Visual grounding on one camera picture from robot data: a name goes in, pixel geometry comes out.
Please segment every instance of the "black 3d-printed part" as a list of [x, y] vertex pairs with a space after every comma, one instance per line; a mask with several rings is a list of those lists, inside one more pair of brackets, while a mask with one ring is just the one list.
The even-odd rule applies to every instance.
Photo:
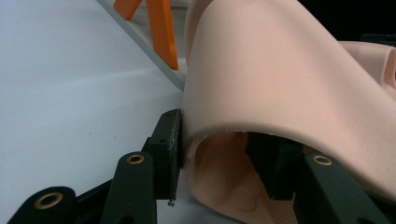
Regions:
[[8, 224], [66, 224], [76, 221], [76, 194], [66, 187], [39, 191], [27, 199]]
[[147, 152], [121, 157], [100, 223], [157, 223], [153, 174], [153, 160]]
[[246, 153], [273, 200], [291, 200], [303, 146], [265, 133], [249, 133]]
[[143, 147], [154, 160], [155, 198], [175, 200], [180, 172], [181, 110], [175, 109], [161, 115], [155, 130]]
[[305, 155], [294, 211], [299, 224], [387, 224], [387, 218], [335, 159]]

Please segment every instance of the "skin-colored silicone pad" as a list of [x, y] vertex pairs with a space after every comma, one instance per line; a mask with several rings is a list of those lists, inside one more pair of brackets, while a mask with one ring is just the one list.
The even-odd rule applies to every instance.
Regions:
[[201, 14], [198, 2], [189, 8], [198, 21], [186, 21], [182, 127], [194, 197], [247, 223], [295, 222], [290, 202], [268, 200], [245, 154], [247, 132], [257, 132], [333, 156], [395, 200], [396, 103], [375, 75], [298, 1], [214, 0]]

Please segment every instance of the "white surface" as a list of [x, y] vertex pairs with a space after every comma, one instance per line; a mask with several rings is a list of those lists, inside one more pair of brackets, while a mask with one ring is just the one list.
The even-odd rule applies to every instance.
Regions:
[[[0, 0], [0, 223], [51, 186], [77, 195], [140, 150], [175, 88], [95, 0]], [[234, 223], [180, 181], [159, 223]]]

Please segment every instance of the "black plastic bracket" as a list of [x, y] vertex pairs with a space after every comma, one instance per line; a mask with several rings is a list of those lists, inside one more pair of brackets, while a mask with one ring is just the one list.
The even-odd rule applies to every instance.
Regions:
[[100, 223], [157, 223], [153, 160], [147, 152], [120, 158]]

